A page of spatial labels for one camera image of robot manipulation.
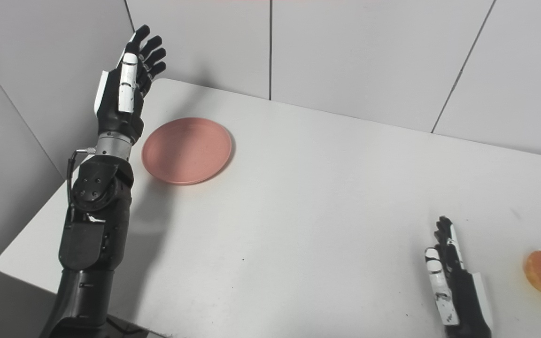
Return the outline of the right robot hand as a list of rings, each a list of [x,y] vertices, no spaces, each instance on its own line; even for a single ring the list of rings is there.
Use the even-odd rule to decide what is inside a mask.
[[[480,273],[464,266],[453,222],[440,216],[436,244],[425,249],[433,299],[448,338],[491,338],[493,316]]]

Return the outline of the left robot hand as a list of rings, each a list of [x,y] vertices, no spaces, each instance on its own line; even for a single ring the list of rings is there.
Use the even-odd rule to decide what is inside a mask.
[[[101,73],[94,101],[98,134],[120,133],[135,144],[142,136],[144,98],[152,83],[167,68],[162,38],[142,25],[133,33],[116,64]]]

